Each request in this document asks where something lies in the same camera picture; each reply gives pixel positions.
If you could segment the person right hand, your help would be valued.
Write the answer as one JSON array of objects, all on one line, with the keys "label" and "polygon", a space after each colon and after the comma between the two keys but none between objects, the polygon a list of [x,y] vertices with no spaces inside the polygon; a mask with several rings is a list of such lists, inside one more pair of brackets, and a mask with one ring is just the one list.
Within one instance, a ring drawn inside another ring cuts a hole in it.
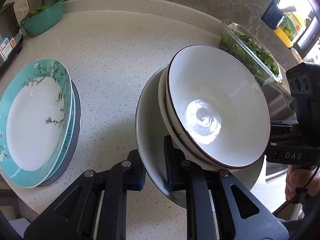
[{"label": "person right hand", "polygon": [[[286,199],[291,200],[296,195],[296,189],[305,186],[314,173],[315,170],[297,169],[294,166],[289,165],[285,187]],[[314,197],[319,193],[319,171],[306,188],[311,197]]]}]

